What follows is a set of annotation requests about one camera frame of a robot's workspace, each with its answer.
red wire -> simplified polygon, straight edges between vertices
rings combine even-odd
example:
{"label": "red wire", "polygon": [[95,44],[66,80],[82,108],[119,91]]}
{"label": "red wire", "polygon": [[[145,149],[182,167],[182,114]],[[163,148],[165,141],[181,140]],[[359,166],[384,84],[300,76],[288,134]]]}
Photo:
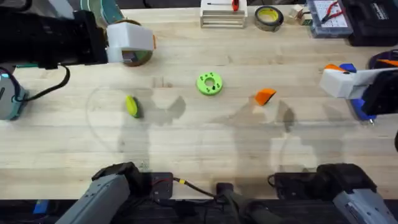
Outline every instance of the red wire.
{"label": "red wire", "polygon": [[156,180],[155,182],[152,182],[152,186],[155,186],[155,185],[157,185],[158,183],[165,182],[165,181],[169,181],[169,180],[170,180],[169,178],[164,178],[164,179]]}

orange block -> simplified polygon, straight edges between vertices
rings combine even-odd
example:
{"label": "orange block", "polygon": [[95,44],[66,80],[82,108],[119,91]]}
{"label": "orange block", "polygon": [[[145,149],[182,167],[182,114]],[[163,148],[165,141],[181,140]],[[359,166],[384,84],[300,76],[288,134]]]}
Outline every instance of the orange block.
{"label": "orange block", "polygon": [[254,99],[260,106],[265,105],[274,95],[276,91],[273,89],[263,89],[257,93]]}

blue object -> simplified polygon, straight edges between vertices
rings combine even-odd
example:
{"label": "blue object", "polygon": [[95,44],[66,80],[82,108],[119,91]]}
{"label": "blue object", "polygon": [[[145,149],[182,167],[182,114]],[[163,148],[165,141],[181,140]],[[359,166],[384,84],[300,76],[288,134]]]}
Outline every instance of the blue object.
{"label": "blue object", "polygon": [[353,107],[358,119],[360,119],[361,121],[367,121],[367,120],[375,120],[376,119],[376,115],[367,115],[366,113],[364,113],[362,111],[362,105],[365,103],[365,101],[363,101],[362,99],[353,99],[350,100],[351,106]]}
{"label": "blue object", "polygon": [[344,63],[344,64],[341,64],[339,67],[346,71],[356,73],[356,68],[352,63]]}
{"label": "blue object", "polygon": [[37,200],[33,214],[45,214],[49,206],[48,200]]}
{"label": "blue object", "polygon": [[[352,63],[344,63],[340,65],[340,68],[349,71],[349,72],[356,72],[356,68]],[[364,105],[365,101],[362,99],[353,99],[349,101],[351,106],[353,107],[353,110],[355,112],[355,115],[358,117],[359,120],[361,121],[374,121],[377,116],[376,115],[367,115],[362,111],[362,105]]]}

orange object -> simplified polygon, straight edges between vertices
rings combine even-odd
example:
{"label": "orange object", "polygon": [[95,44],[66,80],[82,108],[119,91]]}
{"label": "orange object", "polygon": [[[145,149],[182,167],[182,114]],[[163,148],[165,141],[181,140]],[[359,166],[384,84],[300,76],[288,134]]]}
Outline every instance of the orange object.
{"label": "orange object", "polygon": [[257,93],[254,99],[260,106],[264,106],[274,95],[276,91],[273,89],[263,89]]}
{"label": "orange object", "polygon": [[334,70],[339,70],[339,71],[342,71],[342,72],[346,72],[346,70],[340,68],[337,65],[333,65],[333,64],[328,64],[327,66],[325,66],[325,69],[334,69]]}
{"label": "orange object", "polygon": [[396,66],[398,67],[398,61],[394,61],[394,60],[385,60],[385,59],[379,59],[379,62],[384,62],[384,63],[388,63],[390,65]]}

gray metal arm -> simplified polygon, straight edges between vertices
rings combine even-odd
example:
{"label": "gray metal arm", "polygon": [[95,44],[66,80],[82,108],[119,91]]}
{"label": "gray metal arm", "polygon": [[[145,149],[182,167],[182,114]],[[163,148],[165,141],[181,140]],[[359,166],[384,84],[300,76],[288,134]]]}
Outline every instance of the gray metal arm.
{"label": "gray metal arm", "polygon": [[383,198],[370,189],[354,189],[353,194],[342,192],[333,203],[352,224],[398,224]]}
{"label": "gray metal arm", "polygon": [[129,183],[124,175],[101,177],[91,183],[56,224],[109,224],[129,195]]}

